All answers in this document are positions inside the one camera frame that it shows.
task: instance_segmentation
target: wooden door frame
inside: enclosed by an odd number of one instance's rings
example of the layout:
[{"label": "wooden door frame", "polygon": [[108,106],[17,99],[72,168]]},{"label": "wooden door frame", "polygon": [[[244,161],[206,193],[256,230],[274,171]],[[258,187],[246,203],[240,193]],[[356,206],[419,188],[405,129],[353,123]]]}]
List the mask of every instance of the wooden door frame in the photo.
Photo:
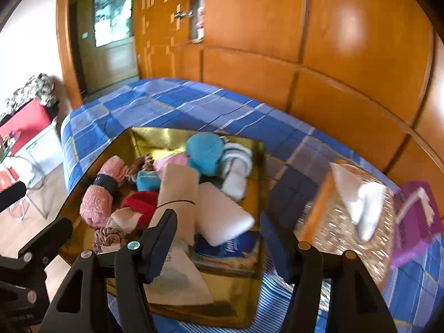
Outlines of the wooden door frame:
[{"label": "wooden door frame", "polygon": [[76,109],[83,104],[83,100],[72,58],[69,34],[69,0],[56,0],[55,23],[63,81],[71,106]]}]

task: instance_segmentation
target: beige rolled fabric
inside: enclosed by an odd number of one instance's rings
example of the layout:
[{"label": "beige rolled fabric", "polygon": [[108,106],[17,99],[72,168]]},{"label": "beige rolled fabric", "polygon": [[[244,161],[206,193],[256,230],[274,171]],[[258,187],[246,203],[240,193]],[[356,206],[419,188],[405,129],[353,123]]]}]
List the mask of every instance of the beige rolled fabric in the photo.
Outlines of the beige rolled fabric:
[{"label": "beige rolled fabric", "polygon": [[156,226],[167,209],[177,214],[175,241],[194,245],[198,174],[188,166],[168,164],[160,185],[157,206],[150,227]]}]

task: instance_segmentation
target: glass pane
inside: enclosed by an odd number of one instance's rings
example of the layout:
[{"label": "glass pane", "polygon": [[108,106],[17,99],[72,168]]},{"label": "glass pane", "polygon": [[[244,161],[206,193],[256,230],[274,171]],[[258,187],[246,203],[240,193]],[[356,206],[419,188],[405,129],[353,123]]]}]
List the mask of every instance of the glass pane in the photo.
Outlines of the glass pane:
[{"label": "glass pane", "polygon": [[97,47],[132,36],[132,0],[94,0],[94,5]]}]

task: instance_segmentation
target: white wall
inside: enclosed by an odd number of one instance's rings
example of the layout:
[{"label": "white wall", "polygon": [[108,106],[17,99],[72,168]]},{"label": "white wall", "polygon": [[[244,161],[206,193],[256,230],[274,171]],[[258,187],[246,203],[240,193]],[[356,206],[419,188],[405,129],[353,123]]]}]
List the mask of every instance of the white wall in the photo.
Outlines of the white wall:
[{"label": "white wall", "polygon": [[62,79],[56,0],[22,0],[0,32],[0,106],[39,73]]}]

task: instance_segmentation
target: purple bag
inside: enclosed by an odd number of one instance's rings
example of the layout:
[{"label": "purple bag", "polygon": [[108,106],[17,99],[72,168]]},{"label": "purple bag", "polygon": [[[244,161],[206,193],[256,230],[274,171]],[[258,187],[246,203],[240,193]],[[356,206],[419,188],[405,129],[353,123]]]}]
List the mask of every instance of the purple bag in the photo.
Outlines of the purple bag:
[{"label": "purple bag", "polygon": [[395,224],[391,266],[400,267],[425,251],[443,227],[429,183],[410,181],[395,194],[393,201],[398,224]]}]

